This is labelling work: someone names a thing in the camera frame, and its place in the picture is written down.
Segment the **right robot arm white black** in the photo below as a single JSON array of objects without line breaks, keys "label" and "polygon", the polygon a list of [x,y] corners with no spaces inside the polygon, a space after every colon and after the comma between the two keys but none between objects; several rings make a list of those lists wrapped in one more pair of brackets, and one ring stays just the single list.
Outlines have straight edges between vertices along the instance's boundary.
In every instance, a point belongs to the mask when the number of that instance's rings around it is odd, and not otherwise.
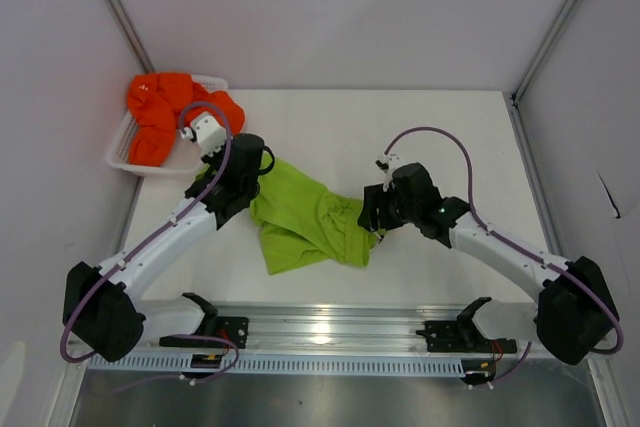
[{"label": "right robot arm white black", "polygon": [[465,307],[456,317],[464,351],[494,340],[535,342],[576,365],[619,330],[615,303],[594,261],[536,250],[493,227],[469,202],[442,196],[420,163],[384,155],[376,165],[385,179],[365,187],[359,226],[378,233],[412,225],[423,237],[493,269],[529,298],[502,302],[485,296]]}]

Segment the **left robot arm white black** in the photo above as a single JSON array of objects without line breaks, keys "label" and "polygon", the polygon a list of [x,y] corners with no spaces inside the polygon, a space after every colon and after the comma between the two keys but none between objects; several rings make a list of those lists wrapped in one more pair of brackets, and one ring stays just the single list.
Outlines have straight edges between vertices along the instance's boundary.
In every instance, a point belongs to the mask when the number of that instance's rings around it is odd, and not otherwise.
[{"label": "left robot arm white black", "polygon": [[209,301],[192,292],[170,301],[147,301],[144,294],[197,242],[250,206],[260,177],[273,168],[262,161],[272,155],[257,135],[230,138],[205,157],[207,173],[145,239],[97,266],[74,266],[66,279],[63,335],[75,335],[108,362],[149,340],[169,347],[216,344],[218,311]]}]

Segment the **lime green shorts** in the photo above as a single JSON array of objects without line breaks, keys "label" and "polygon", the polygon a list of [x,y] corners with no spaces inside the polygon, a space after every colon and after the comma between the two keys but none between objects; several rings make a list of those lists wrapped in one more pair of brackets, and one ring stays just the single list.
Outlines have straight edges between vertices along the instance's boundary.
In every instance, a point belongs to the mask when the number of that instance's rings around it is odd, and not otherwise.
[{"label": "lime green shorts", "polygon": [[260,191],[249,216],[259,228],[259,241],[271,275],[332,260],[363,268],[379,237],[358,225],[360,199],[331,192],[283,159],[262,155],[272,170],[259,178]]}]

